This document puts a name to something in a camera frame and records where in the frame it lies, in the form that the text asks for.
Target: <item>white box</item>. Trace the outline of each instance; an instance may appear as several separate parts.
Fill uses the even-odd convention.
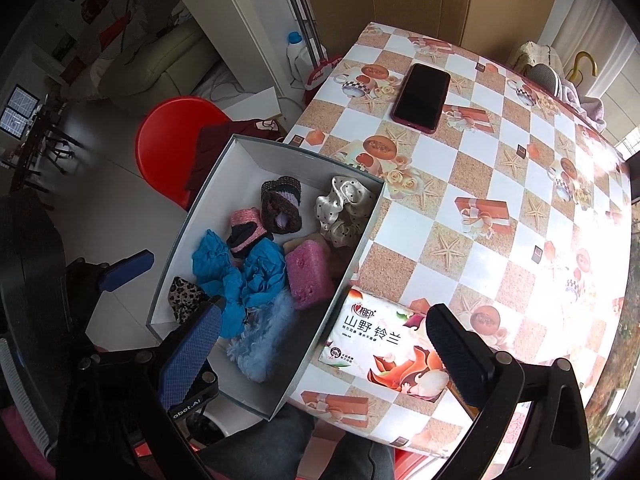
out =
[[[279,366],[272,378],[264,383],[254,383],[247,379],[226,356],[226,340],[218,340],[209,354],[209,363],[218,374],[220,392],[244,409],[267,419],[271,419],[277,413],[295,390],[322,330],[338,303],[338,298],[349,286],[351,275],[380,210],[382,180],[295,146],[252,137],[233,136],[211,170],[184,221],[158,283],[146,323],[148,329],[159,340],[164,339],[178,326],[167,301],[169,287],[175,276],[194,282],[191,255],[198,249],[207,229],[226,240],[230,233],[231,214],[243,208],[260,208],[262,183],[276,180],[283,175],[293,176],[302,184],[302,229],[293,234],[274,235],[274,241],[279,245],[319,230],[314,212],[316,197],[328,195],[334,176],[358,179],[377,200],[334,298],[329,305],[319,304],[300,311],[295,327],[290,330],[280,350]]]

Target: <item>white tissue package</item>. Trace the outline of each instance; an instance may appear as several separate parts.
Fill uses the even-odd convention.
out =
[[[425,329],[425,312],[352,288],[320,362],[398,392],[435,401],[449,374]]]

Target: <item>jeans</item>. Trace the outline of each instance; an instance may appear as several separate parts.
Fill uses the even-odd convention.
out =
[[[229,480],[294,480],[315,419],[285,404],[260,421],[199,452],[210,469]],[[347,433],[319,480],[394,480],[394,450]]]

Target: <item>smartphone screen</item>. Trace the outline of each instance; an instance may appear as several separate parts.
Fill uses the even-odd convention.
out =
[[[392,117],[399,123],[432,132],[438,126],[449,80],[449,73],[443,70],[414,64]]]

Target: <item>white satin scrunchie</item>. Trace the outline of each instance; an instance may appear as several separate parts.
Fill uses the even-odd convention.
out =
[[[355,247],[376,205],[374,195],[354,178],[334,176],[328,196],[316,198],[320,233],[334,247]],[[349,222],[340,218],[345,211]]]

